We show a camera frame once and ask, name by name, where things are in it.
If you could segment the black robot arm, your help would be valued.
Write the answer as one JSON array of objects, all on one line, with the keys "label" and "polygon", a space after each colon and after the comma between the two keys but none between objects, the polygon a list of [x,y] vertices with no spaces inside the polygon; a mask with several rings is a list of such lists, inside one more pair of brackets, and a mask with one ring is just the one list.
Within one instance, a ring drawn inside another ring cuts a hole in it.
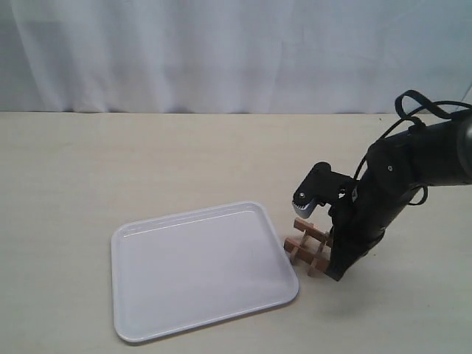
[{"label": "black robot arm", "polygon": [[332,212],[333,244],[325,271],[339,281],[384,237],[424,187],[471,183],[471,118],[411,126],[372,144],[367,169]]}]

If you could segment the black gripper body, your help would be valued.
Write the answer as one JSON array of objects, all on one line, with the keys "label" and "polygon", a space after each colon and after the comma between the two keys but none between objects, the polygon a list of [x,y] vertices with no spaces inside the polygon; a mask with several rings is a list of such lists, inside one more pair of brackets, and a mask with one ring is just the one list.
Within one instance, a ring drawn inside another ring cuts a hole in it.
[{"label": "black gripper body", "polygon": [[360,258],[383,238],[386,228],[413,199],[413,189],[391,195],[366,173],[333,207],[332,258]]}]

